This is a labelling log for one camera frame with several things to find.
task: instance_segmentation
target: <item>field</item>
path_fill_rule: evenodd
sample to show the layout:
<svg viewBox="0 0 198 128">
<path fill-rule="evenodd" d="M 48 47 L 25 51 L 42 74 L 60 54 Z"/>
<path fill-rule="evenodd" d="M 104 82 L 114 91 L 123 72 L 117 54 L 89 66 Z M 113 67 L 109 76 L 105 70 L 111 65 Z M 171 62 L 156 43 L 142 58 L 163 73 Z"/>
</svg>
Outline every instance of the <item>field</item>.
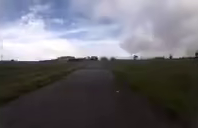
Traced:
<svg viewBox="0 0 198 128">
<path fill-rule="evenodd" d="M 117 60 L 110 66 L 118 81 L 162 106 L 172 118 L 193 122 L 198 117 L 198 59 Z"/>
<path fill-rule="evenodd" d="M 0 105 L 77 69 L 74 63 L 0 62 Z"/>
</svg>

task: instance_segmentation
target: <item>grass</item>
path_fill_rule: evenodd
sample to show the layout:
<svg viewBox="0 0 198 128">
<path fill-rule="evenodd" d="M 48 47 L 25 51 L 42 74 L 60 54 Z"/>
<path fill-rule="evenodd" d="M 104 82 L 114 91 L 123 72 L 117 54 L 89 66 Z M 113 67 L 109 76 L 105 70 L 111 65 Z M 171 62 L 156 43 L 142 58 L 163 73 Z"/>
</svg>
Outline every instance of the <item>grass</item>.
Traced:
<svg viewBox="0 0 198 128">
<path fill-rule="evenodd" d="M 77 67 L 59 62 L 0 63 L 0 105 L 48 85 Z"/>
<path fill-rule="evenodd" d="M 116 61 L 112 67 L 119 81 L 172 116 L 189 122 L 198 114 L 198 60 Z"/>
</svg>

